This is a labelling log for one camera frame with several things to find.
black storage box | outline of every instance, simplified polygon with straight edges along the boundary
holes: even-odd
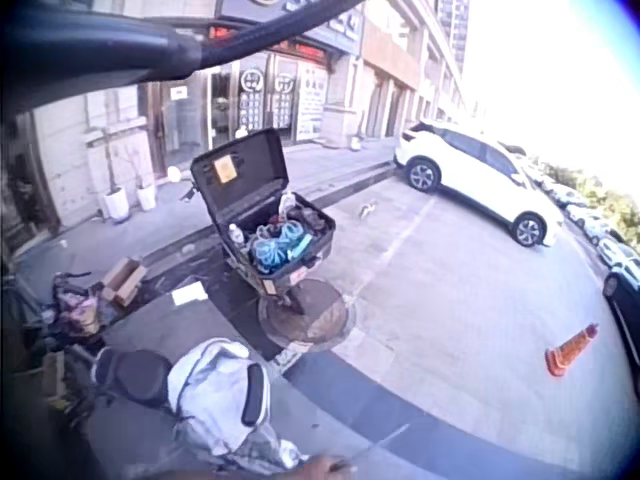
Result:
[[[229,237],[235,223],[245,233],[255,232],[278,214],[280,198],[289,184],[280,136],[269,128],[236,139],[195,158],[193,179],[202,194],[209,215],[222,238],[229,261],[263,295],[281,295],[303,279],[331,252],[336,222],[302,196],[298,204],[315,210],[325,221],[321,236],[314,235],[304,253],[279,270],[266,275]]]

orange sticker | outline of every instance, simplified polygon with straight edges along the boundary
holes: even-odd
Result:
[[[227,155],[226,157],[222,157],[216,160],[215,162],[213,162],[213,165],[216,167],[216,172],[218,172],[220,183],[230,182],[238,176],[236,167],[233,166],[231,155]]]

paved road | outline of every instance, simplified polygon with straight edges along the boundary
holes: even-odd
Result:
[[[638,402],[601,281],[568,228],[553,248],[525,249],[451,195],[397,178],[329,213],[339,229],[317,276],[358,311],[336,353],[510,450],[590,474],[619,468],[638,438]],[[564,378],[551,377],[544,350],[590,322],[598,337]]]

orange traffic cone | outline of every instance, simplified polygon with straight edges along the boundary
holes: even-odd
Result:
[[[549,373],[554,377],[561,377],[567,368],[582,352],[592,338],[598,334],[598,324],[592,323],[577,335],[553,350],[544,352],[544,359],[547,362]]]

white suv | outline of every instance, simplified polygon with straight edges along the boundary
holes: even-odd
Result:
[[[497,142],[458,125],[421,122],[402,134],[395,161],[413,188],[430,192],[443,185],[460,192],[503,219],[520,245],[555,243],[562,214]]]

